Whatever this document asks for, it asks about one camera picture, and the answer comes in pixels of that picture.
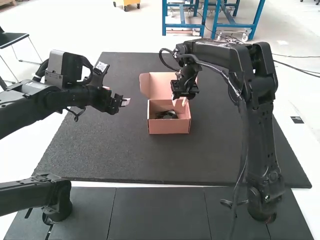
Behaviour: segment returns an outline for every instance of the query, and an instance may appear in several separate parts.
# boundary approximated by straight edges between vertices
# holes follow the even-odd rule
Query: blue metal rack
[[[250,29],[251,32],[248,36],[248,39],[252,40],[254,38],[254,35],[255,35],[255,32],[257,29],[257,25],[258,25],[258,22],[259,22],[259,19],[261,16],[261,12],[262,12],[262,9],[265,4],[265,0],[259,1],[259,5],[257,7],[252,24],[250,24],[250,23],[249,24],[236,23],[236,21],[234,20],[233,17],[236,17],[237,13],[238,13],[239,3],[240,3],[240,0],[236,0],[236,3],[227,3],[227,0],[223,0],[223,2],[222,2],[222,0],[216,0],[216,3],[209,3],[208,4],[209,6],[216,6],[214,20],[213,20],[212,34],[211,34],[212,39],[214,39],[216,37],[217,28],[246,28],[246,29]],[[235,7],[232,16],[228,12],[226,7]],[[229,23],[218,23],[218,16],[219,16],[220,8],[223,11],[227,20],[229,21]]]
[[[194,10],[193,16],[197,16],[199,0],[195,0],[195,4],[194,4],[194,0],[190,0],[190,4],[168,3],[167,0],[162,0],[162,35],[165,36],[167,34],[167,28],[191,28],[191,29],[200,29],[200,36],[203,37],[205,32],[208,3],[209,3],[209,0],[204,0],[203,18],[202,18],[201,24],[189,24],[189,23],[186,23],[186,20],[185,20],[184,7],[193,8]],[[168,7],[179,7],[180,24],[166,23],[166,16],[168,16]]]

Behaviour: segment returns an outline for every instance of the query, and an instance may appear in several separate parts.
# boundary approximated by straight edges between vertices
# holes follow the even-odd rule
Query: concrete floor
[[[239,23],[251,22],[257,2],[242,0],[236,20]],[[29,33],[43,59],[48,58],[50,50],[58,49],[84,55],[94,63],[101,52],[157,53],[160,48],[173,49],[177,43],[194,38],[162,36],[161,7],[160,0],[142,0],[141,9],[132,6],[129,12],[124,12],[121,7],[114,8],[111,0],[30,0],[0,13],[0,22],[1,27],[8,32]],[[277,54],[320,56],[318,10],[320,6],[315,6],[313,0],[268,0],[254,41],[269,42],[272,51]],[[198,17],[186,21],[200,20]],[[212,17],[208,18],[207,27],[211,29]],[[37,56],[31,50],[28,41],[17,43],[16,51],[20,58],[36,61]],[[1,55],[20,80],[30,78],[31,73],[37,69],[36,66],[17,62],[10,48],[2,50]],[[275,56],[274,59],[320,72],[320,58]],[[274,115],[313,185],[312,189],[295,189],[294,195],[314,239],[320,240],[320,79],[279,64],[276,64],[276,70],[279,88]],[[0,72],[2,78],[13,80],[2,62]],[[0,182],[30,176],[65,115],[65,112],[55,113],[0,140]],[[290,116],[301,116],[306,124],[294,124]],[[114,186],[92,182],[72,184]],[[10,214],[0,217],[0,239],[3,239],[14,216]]]

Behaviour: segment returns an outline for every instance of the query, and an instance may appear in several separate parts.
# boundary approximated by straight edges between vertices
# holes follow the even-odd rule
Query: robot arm
[[[182,68],[171,81],[172,99],[193,99],[199,93],[195,82],[201,66],[220,73],[228,94],[243,120],[246,183],[250,215],[260,222],[273,222],[276,206],[285,191],[277,162],[273,133],[273,101],[278,79],[270,46],[220,43],[196,39],[177,44],[173,57]],[[228,74],[216,66],[228,69]]]
[[[83,66],[91,73],[79,81]],[[118,113],[130,99],[118,94],[112,97],[112,91],[103,87],[108,68],[103,62],[93,67],[83,56],[53,50],[32,80],[4,86],[5,90],[0,92],[0,139],[54,112],[62,113],[66,107],[78,107],[82,113],[86,106],[110,115]],[[43,76],[45,83],[40,83]],[[63,221],[72,211],[70,190],[69,180],[49,173],[0,183],[0,217],[41,207],[44,223]]]
[[[90,68],[91,74],[78,81],[83,65]],[[103,87],[108,68],[103,62],[93,67],[83,56],[53,50],[37,71],[41,76],[13,84],[0,93],[0,139],[54,112],[62,113],[66,107],[85,110],[92,106],[110,115],[118,113],[129,99],[118,94],[112,97],[112,91]],[[45,84],[39,82],[42,76]]]

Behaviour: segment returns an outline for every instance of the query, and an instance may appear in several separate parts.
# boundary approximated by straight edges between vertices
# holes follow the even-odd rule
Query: cardboard box
[[[150,72],[140,74],[140,91],[147,98],[147,123],[149,134],[188,134],[191,114],[186,98],[172,101],[170,81],[174,72]],[[155,119],[156,114],[174,110],[178,119]]]

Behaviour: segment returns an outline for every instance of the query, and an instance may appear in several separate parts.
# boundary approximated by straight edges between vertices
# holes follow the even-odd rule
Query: floor mat
[[[177,64],[164,55],[170,64]],[[227,85],[213,71],[198,75],[190,102],[189,134],[149,135],[147,99],[139,75],[168,72],[157,53],[104,52],[110,64],[104,85],[131,98],[116,115],[88,107],[74,122],[70,113],[44,153],[35,172],[49,171],[79,181],[230,186],[240,164],[242,122],[229,99]],[[304,170],[274,120],[276,155],[286,185],[311,188]]]

